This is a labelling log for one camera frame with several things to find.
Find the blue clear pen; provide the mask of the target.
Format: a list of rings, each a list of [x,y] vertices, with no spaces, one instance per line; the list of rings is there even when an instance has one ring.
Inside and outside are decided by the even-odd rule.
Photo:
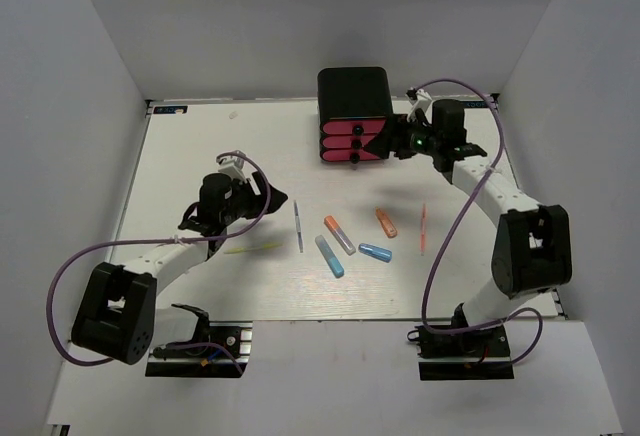
[[[299,208],[296,200],[293,201],[293,211],[294,211],[294,221],[295,221],[295,230],[296,230],[298,249],[299,249],[299,253],[302,254],[304,252],[304,242],[303,242],[303,236],[302,236]]]

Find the yellow pen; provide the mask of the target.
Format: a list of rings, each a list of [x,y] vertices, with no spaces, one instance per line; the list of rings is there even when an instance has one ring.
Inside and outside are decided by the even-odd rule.
[[[254,251],[266,251],[266,250],[277,249],[279,247],[282,247],[282,245],[283,243],[281,242],[270,242],[270,243],[265,243],[257,246],[235,247],[235,248],[224,250],[223,254],[234,255],[234,254],[243,254],[243,253],[254,252]]]

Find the pink drawer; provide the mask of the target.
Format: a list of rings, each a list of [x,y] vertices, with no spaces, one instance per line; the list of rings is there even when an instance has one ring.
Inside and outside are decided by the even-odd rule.
[[[326,150],[363,150],[374,137],[375,134],[329,135],[321,139],[321,146]]]
[[[344,149],[323,149],[320,152],[320,158],[325,163],[338,164],[349,163],[359,164],[363,162],[380,161],[381,158],[362,149],[355,150],[350,148]]]
[[[321,130],[332,136],[362,136],[379,133],[384,124],[384,118],[330,119],[321,125]]]

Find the orange pen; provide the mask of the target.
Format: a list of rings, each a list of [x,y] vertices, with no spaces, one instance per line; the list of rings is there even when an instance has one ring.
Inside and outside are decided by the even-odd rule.
[[[427,225],[427,208],[426,203],[422,205],[421,211],[421,227],[420,227],[420,254],[425,255],[426,252],[426,225]]]

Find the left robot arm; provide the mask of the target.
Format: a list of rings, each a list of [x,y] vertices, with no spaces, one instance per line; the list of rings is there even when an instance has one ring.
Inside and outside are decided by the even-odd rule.
[[[258,188],[242,177],[212,173],[204,177],[199,200],[188,206],[178,239],[161,244],[124,264],[103,262],[90,277],[71,330],[71,342],[129,365],[158,346],[182,347],[199,355],[211,343],[208,313],[156,299],[190,269],[211,259],[227,228],[239,219],[256,221],[288,200],[286,193],[252,174]]]

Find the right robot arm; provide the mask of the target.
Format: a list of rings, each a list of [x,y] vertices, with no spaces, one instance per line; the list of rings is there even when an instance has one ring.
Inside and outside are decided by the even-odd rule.
[[[491,279],[456,309],[453,346],[472,355],[487,330],[526,311],[526,302],[571,280],[569,217],[560,205],[544,206],[497,172],[478,145],[468,142],[465,106],[453,99],[417,102],[407,115],[391,115],[365,150],[381,159],[421,154],[452,186],[468,196],[496,228]]]

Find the black drawer cabinet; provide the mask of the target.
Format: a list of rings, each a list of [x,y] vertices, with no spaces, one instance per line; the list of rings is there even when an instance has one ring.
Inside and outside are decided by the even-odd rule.
[[[393,105],[386,71],[381,67],[324,68],[317,75],[319,155],[330,119],[386,118]]]

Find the orange cap white highlighter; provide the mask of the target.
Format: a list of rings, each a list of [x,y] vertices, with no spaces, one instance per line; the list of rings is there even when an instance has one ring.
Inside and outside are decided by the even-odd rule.
[[[351,256],[356,252],[354,244],[333,216],[326,216],[324,224],[347,255]]]

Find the blue highlighter clear cap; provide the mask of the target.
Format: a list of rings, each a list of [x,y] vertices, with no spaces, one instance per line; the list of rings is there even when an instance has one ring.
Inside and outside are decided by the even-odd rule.
[[[335,253],[333,252],[333,250],[331,249],[331,247],[329,246],[326,239],[322,235],[318,235],[315,237],[315,244],[318,250],[320,251],[322,257],[324,258],[325,262],[327,263],[329,269],[331,270],[332,274],[336,278],[343,277],[344,268],[340,263],[340,261],[338,260],[337,256],[335,255]]]

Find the right logo sticker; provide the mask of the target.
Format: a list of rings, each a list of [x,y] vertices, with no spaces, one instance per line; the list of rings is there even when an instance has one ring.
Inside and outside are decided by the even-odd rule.
[[[466,108],[470,108],[470,109],[486,109],[488,108],[488,105],[486,102],[482,101],[482,100],[468,100],[468,101],[463,101],[463,105]]]

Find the logo sticker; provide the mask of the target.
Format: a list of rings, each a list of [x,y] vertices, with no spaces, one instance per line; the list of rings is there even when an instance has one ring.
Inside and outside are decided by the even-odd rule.
[[[187,105],[169,105],[169,106],[155,106],[153,108],[153,114],[160,115],[174,115],[185,114],[188,111]]]
[[[470,109],[486,109],[488,108],[488,105],[486,102],[482,101],[482,100],[468,100],[468,101],[463,101],[463,105],[466,108],[470,108]]]

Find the left logo sticker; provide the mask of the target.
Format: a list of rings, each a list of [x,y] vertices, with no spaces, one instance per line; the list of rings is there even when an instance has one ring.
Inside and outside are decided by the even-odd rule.
[[[160,115],[174,115],[185,114],[188,111],[187,105],[169,105],[169,106],[155,106],[153,108],[153,114]]]

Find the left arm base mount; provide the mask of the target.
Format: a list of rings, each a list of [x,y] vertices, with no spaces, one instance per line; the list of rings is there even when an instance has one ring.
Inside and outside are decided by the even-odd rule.
[[[213,322],[199,343],[170,343],[154,348],[145,376],[151,378],[238,379],[247,369],[252,322]]]

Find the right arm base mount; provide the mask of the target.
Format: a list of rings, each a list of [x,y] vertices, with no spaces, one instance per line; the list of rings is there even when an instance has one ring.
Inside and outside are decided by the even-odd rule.
[[[421,381],[511,380],[513,363],[503,326],[440,335],[416,326],[407,340],[417,346]]]

